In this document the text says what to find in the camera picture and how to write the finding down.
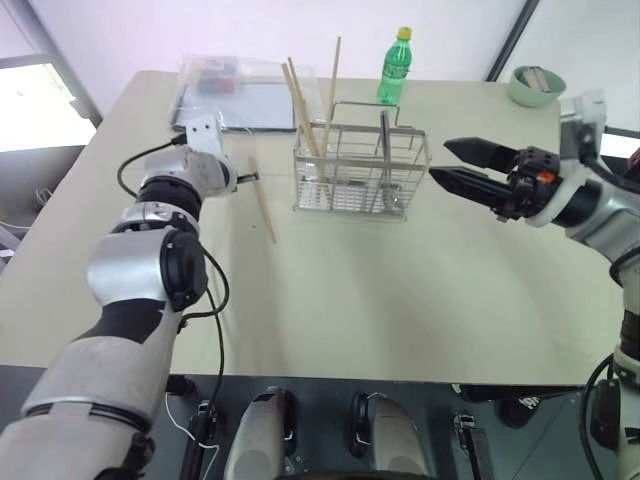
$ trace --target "white table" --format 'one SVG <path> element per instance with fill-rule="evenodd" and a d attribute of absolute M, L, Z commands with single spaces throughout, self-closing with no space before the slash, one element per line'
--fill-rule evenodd
<path fill-rule="evenodd" d="M 0 276 L 0 363 L 45 366 L 98 319 L 85 268 L 130 204 L 115 171 L 172 136 L 175 82 L 136 75 Z M 342 80 L 337 98 L 369 101 L 375 87 Z M 401 123 L 429 135 L 433 165 L 458 163 L 442 143 L 461 136 L 557 150 L 558 121 L 557 104 L 518 107 L 501 84 L 409 83 L 401 112 Z M 406 223 L 295 213 L 292 145 L 283 134 L 225 138 L 241 173 L 248 153 L 259 159 L 277 245 L 250 184 L 202 211 L 202 241 L 232 288 L 229 374 L 575 384 L 611 352 L 621 293 L 605 260 L 560 228 L 500 224 L 428 175 Z M 217 363 L 213 321 L 192 321 L 173 371 L 212 373 Z"/>

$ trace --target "bottle label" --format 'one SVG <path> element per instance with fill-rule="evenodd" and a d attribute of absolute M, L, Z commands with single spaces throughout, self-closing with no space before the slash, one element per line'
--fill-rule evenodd
<path fill-rule="evenodd" d="M 396 78 L 398 80 L 405 78 L 407 73 L 409 73 L 408 67 L 390 65 L 388 63 L 385 63 L 384 68 L 382 69 L 382 75 L 389 78 Z"/>

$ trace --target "green plastic bottle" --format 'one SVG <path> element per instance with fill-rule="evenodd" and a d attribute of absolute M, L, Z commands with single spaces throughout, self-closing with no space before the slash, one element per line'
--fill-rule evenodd
<path fill-rule="evenodd" d="M 411 65 L 410 39 L 411 29 L 400 27 L 396 42 L 384 57 L 382 80 L 380 80 L 378 87 L 378 103 L 395 105 L 400 101 L 404 80 L 409 73 L 409 65 Z"/>

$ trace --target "chopstick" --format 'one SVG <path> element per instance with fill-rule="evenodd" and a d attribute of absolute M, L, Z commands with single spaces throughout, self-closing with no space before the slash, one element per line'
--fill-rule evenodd
<path fill-rule="evenodd" d="M 291 57 L 289 57 L 290 66 L 293 68 L 293 62 L 291 61 Z M 300 91 L 298 78 L 294 76 L 295 69 L 289 70 L 289 66 L 286 63 L 281 65 L 282 73 L 284 74 L 284 78 L 287 81 L 287 85 L 289 86 L 289 91 L 291 92 L 291 98 L 293 100 L 293 106 L 296 110 L 296 114 L 298 116 L 298 120 L 300 121 L 300 126 L 302 127 L 302 133 L 305 136 L 307 144 L 309 145 L 309 149 L 311 150 L 311 154 L 314 157 L 320 156 L 320 151 L 318 150 L 318 144 L 316 143 L 316 138 L 313 135 L 313 128 L 311 127 L 311 122 L 309 121 L 309 114 L 307 113 L 307 108 L 304 104 L 304 99 L 302 98 L 302 92 Z"/>
<path fill-rule="evenodd" d="M 329 102 L 327 103 L 327 117 L 325 119 L 324 131 L 322 132 L 322 156 L 327 156 L 327 147 L 329 146 L 329 131 L 331 130 L 331 111 L 333 110 L 333 102 L 336 97 L 336 77 L 338 75 L 338 62 L 340 61 L 340 43 L 342 37 L 338 37 L 336 41 L 336 53 L 333 58 L 333 73 L 331 74 L 331 87 L 329 88 Z"/>
<path fill-rule="evenodd" d="M 262 216 L 264 217 L 264 223 L 267 226 L 269 235 L 271 235 L 273 243 L 278 243 L 276 241 L 276 232 L 273 229 L 273 223 L 271 223 L 271 215 L 269 215 L 269 209 L 267 208 L 267 198 L 264 195 L 264 190 L 262 190 L 262 182 L 260 180 L 260 174 L 258 173 L 258 161 L 252 155 L 249 156 L 249 169 L 258 175 L 258 178 L 251 183 L 255 185 L 258 204 L 260 205 L 260 210 L 262 210 Z"/>

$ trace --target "dark floor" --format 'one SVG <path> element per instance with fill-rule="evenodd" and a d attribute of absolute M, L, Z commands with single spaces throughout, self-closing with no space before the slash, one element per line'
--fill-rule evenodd
<path fill-rule="evenodd" d="M 41 371 L 0 366 L 0 428 L 17 418 L 20 404 Z M 198 385 L 197 394 L 169 399 L 174 417 L 185 426 L 199 401 L 211 394 L 214 381 L 211 376 L 192 378 Z M 445 384 L 230 376 L 224 378 L 219 402 L 224 424 L 215 441 L 221 452 L 207 480 L 222 478 L 224 460 L 244 409 L 270 385 L 290 390 L 296 397 L 298 449 L 289 459 L 295 472 L 367 469 L 366 458 L 351 457 L 345 441 L 351 398 L 356 391 L 363 391 L 385 393 L 406 409 L 418 426 L 427 459 L 439 479 L 473 478 L 453 436 L 453 411 L 474 415 L 477 424 L 487 430 L 497 480 L 591 478 L 578 437 L 579 397 L 575 393 L 543 401 L 533 420 L 514 430 L 498 421 L 493 404 L 464 402 Z M 152 436 L 157 448 L 146 478 L 177 479 L 186 436 L 169 422 L 164 403 Z M 604 478 L 613 480 L 615 456 L 594 448 Z"/>

